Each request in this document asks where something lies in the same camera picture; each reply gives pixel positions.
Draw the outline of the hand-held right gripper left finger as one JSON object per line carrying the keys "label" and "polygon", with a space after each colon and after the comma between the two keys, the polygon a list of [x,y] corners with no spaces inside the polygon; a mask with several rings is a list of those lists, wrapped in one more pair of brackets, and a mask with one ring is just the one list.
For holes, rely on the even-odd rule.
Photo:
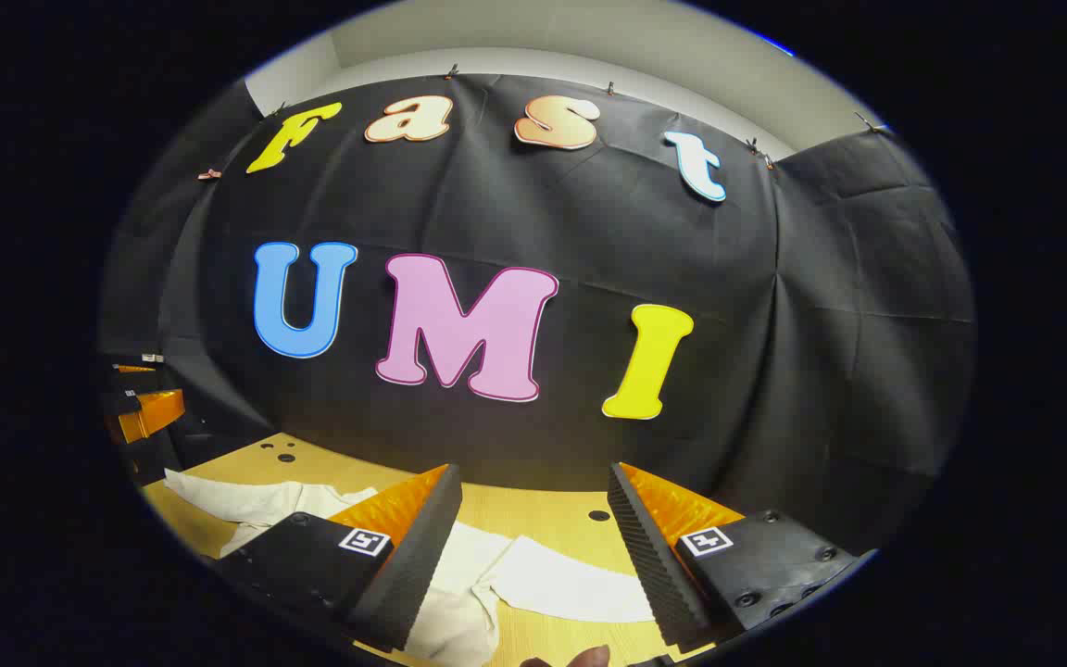
{"label": "hand-held right gripper left finger", "polygon": [[220,558],[214,571],[323,641],[400,650],[461,501],[460,469],[444,464],[347,510],[292,512]]}

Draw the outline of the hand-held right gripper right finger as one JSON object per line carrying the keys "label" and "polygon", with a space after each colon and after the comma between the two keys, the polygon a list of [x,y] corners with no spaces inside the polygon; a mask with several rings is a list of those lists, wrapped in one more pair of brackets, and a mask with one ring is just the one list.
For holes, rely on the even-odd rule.
{"label": "hand-held right gripper right finger", "polygon": [[610,466],[607,502],[660,637],[681,651],[766,633],[875,557],[787,512],[740,514],[622,461]]}

